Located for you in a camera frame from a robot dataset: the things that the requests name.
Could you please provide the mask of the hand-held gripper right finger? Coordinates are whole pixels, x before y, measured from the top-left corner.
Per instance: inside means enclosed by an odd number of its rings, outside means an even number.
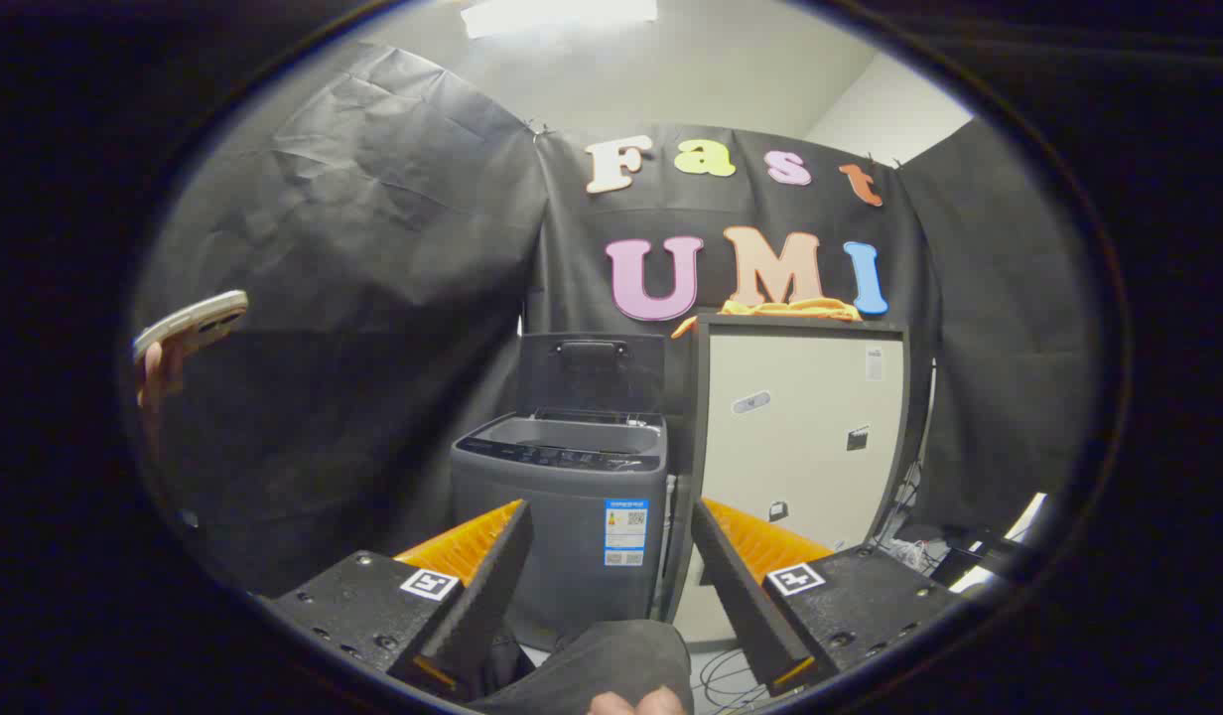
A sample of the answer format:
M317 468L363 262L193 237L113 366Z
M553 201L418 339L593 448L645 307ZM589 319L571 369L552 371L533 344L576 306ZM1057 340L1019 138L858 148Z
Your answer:
M711 499L693 505L693 546L769 695L859 669L960 606L881 548L830 551Z

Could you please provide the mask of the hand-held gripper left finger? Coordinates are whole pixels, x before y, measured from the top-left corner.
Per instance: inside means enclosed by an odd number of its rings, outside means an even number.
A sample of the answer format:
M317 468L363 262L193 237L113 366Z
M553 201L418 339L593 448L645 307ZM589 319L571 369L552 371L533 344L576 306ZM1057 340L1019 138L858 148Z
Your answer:
M511 500L401 555L350 552L272 611L352 662L466 700L531 543L530 502Z

